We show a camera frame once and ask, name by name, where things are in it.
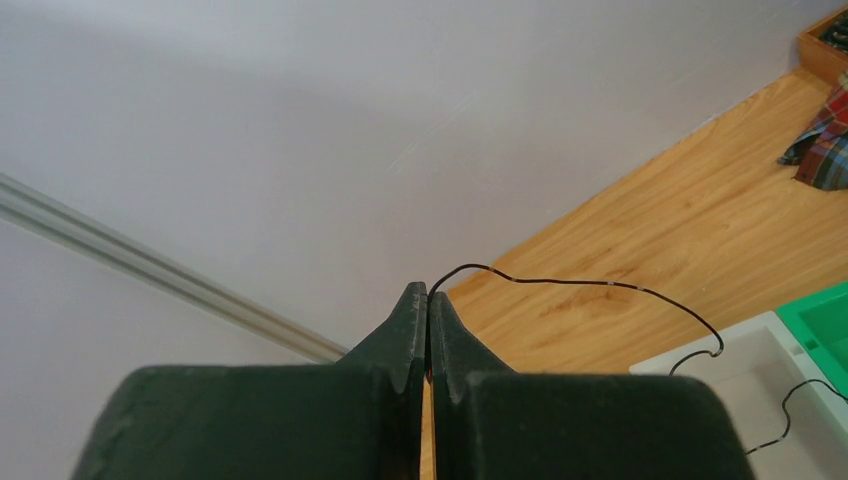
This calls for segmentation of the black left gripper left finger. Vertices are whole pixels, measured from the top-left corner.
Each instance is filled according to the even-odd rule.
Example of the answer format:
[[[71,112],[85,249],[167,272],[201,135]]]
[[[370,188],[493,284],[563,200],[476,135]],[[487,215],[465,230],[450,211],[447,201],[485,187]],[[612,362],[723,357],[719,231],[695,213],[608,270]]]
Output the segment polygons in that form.
[[[416,479],[427,292],[332,364],[157,365],[128,375],[76,479]]]

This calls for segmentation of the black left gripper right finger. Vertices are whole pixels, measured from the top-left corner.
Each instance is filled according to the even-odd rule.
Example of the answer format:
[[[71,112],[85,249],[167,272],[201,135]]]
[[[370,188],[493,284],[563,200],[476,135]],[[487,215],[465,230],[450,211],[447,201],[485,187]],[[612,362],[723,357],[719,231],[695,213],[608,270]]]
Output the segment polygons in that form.
[[[750,479],[718,396],[691,377],[519,373],[429,301],[439,479]]]

